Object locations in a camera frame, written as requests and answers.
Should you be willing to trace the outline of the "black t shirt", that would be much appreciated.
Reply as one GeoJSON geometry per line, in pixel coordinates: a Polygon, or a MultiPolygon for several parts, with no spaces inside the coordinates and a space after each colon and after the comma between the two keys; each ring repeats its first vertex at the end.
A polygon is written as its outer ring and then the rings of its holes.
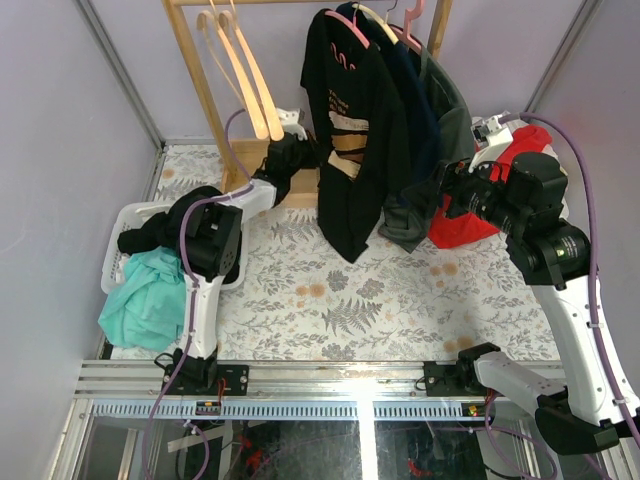
{"type": "Polygon", "coordinates": [[[318,225],[325,239],[353,263],[367,249],[386,198],[411,178],[405,109],[378,48],[355,71],[330,50],[322,9],[309,26],[300,85],[318,144],[318,225]]]}

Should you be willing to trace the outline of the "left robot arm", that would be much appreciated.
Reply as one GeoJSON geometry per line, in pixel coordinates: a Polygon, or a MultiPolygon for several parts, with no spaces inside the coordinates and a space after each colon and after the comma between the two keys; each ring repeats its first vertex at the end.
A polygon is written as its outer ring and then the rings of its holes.
{"type": "Polygon", "coordinates": [[[164,394],[208,395],[226,388],[217,365],[217,314],[225,277],[242,266],[244,225],[278,206],[290,193],[295,174],[318,165],[317,147],[311,138],[287,133],[269,142],[245,186],[221,195],[199,195],[186,208],[176,245],[185,273],[184,330],[172,362],[164,367],[164,394]]]}

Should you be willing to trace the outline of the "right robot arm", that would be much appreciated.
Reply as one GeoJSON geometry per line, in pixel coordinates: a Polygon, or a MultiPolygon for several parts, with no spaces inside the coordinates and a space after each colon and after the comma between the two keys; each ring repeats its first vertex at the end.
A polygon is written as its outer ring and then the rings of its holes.
{"type": "Polygon", "coordinates": [[[589,283],[595,266],[587,235],[562,218],[568,179],[544,153],[521,153],[507,176],[491,180],[488,161],[442,161],[403,197],[433,218],[442,197],[448,214],[470,213],[506,236],[506,251],[547,318],[565,380],[546,380],[484,343],[459,353],[445,379],[467,394],[494,391],[529,413],[560,455],[593,454],[618,445],[639,425],[639,398],[626,382],[589,283]]]}

